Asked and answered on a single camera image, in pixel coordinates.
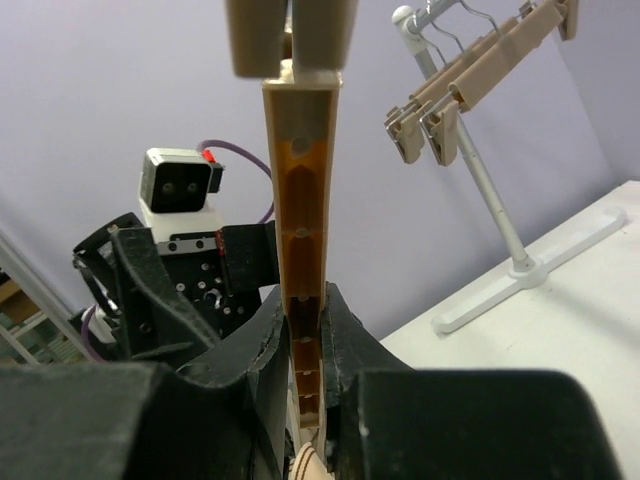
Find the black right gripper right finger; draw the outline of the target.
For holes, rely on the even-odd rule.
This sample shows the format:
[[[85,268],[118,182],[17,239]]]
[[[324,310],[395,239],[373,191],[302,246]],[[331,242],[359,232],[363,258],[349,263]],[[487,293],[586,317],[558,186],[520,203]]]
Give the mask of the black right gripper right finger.
[[[335,284],[320,320],[326,456],[339,479],[619,479],[586,389],[541,369],[414,369]]]

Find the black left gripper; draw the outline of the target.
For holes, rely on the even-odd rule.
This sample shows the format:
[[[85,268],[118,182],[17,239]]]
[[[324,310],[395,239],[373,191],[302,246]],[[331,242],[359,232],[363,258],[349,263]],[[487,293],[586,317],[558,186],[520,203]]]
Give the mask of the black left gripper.
[[[133,213],[73,250],[112,341],[105,360],[191,360],[248,322],[280,282],[275,223],[224,226],[214,250],[163,256]]]

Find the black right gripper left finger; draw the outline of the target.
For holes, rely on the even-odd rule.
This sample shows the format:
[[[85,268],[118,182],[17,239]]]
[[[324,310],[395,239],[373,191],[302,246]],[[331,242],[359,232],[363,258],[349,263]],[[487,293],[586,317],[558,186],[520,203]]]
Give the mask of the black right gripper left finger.
[[[5,479],[279,479],[288,337],[273,290],[245,325],[174,370],[80,363],[1,371]]]

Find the beige hanger with cream underwear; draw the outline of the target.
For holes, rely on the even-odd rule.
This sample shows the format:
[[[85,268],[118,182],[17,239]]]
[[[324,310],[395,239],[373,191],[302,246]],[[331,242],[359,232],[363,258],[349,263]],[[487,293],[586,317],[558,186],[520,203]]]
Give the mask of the beige hanger with cream underwear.
[[[338,100],[357,6],[355,1],[225,4],[234,72],[262,82],[296,419],[300,430],[311,433],[305,443],[313,447],[326,428],[320,319]]]

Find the cream underwear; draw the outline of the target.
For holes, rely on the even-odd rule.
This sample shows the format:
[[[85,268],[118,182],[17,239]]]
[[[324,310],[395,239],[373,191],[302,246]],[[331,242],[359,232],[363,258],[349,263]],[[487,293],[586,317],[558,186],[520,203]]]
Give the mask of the cream underwear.
[[[290,462],[289,480],[334,480],[310,442],[305,443]]]

